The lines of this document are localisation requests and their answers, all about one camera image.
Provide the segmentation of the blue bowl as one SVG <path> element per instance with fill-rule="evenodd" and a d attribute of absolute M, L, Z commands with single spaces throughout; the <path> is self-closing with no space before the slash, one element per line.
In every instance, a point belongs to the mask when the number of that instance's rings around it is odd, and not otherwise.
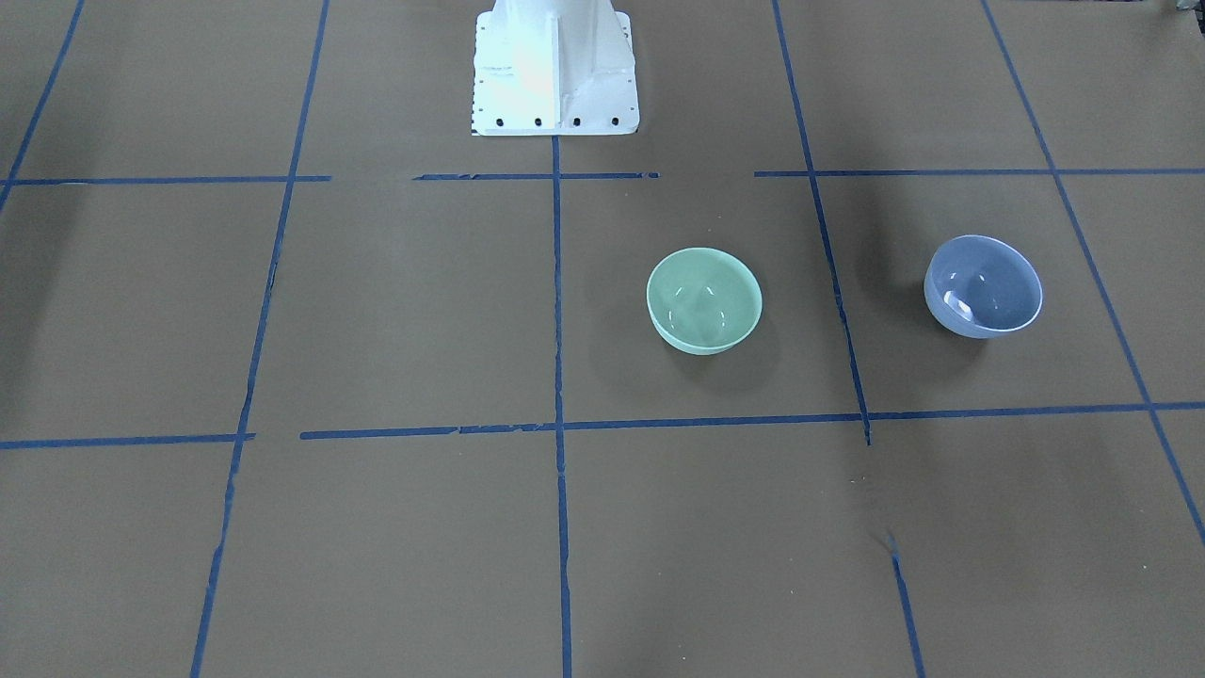
<path fill-rule="evenodd" d="M 937 247 L 923 279 L 930 314 L 951 334 L 993 340 L 1036 322 L 1044 287 L 1027 257 L 1003 240 L 964 234 Z"/>

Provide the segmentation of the green bowl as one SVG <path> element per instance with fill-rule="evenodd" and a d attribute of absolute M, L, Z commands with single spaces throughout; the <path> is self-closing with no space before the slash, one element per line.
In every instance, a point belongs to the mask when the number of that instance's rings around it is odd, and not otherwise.
<path fill-rule="evenodd" d="M 762 285 L 725 250 L 688 248 L 651 271 L 645 297 L 651 326 L 669 347 L 711 356 L 748 340 L 762 322 Z"/>

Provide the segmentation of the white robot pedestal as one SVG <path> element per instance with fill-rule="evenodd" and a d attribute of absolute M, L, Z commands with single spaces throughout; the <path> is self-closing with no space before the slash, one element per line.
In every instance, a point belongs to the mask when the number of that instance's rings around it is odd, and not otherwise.
<path fill-rule="evenodd" d="M 631 20 L 611 1 L 496 1 L 476 17 L 474 135 L 631 135 L 640 122 Z"/>

